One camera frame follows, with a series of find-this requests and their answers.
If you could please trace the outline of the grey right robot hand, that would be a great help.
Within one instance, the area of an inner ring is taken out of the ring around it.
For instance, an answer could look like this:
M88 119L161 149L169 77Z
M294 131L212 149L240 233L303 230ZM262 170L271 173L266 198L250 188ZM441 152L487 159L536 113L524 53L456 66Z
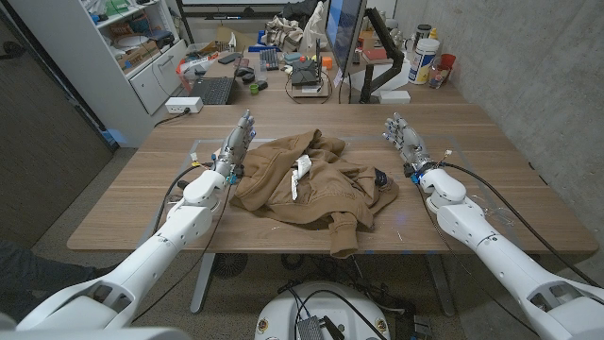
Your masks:
M392 118L387 118L384 126L383 137L394 146L414 173L421 173L433 164L422 137L398 112Z

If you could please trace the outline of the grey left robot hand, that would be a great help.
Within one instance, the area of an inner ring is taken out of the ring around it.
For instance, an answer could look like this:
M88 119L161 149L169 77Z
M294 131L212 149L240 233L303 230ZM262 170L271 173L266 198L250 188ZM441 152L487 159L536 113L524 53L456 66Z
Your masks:
M225 178L231 174L237 174L249 145L256 136L254 123L255 120L250 109L245 110L235 128L224 139L217 159L214 161L214 171Z

